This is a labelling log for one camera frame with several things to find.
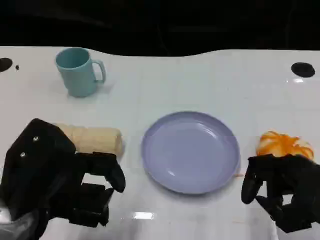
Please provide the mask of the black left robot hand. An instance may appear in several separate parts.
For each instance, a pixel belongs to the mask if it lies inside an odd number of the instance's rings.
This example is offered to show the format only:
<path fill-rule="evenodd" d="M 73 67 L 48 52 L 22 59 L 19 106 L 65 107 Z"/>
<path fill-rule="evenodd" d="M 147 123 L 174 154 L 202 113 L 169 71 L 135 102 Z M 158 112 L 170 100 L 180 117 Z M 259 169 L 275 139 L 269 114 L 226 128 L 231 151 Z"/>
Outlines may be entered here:
<path fill-rule="evenodd" d="M 109 221 L 113 192 L 123 192 L 123 153 L 116 128 L 83 127 L 33 119 L 5 155 L 0 198 L 12 221 L 38 212 L 96 227 Z"/>

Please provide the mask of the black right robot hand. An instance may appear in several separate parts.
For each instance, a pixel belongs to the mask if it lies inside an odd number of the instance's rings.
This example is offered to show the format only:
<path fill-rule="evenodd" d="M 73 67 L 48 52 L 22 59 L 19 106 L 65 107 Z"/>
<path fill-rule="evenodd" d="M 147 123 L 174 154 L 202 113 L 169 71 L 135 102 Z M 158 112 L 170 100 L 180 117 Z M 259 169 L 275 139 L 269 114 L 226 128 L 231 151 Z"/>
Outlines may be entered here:
<path fill-rule="evenodd" d="M 302 155 L 248 158 L 241 200 L 256 200 L 285 233 L 320 221 L 320 166 Z"/>

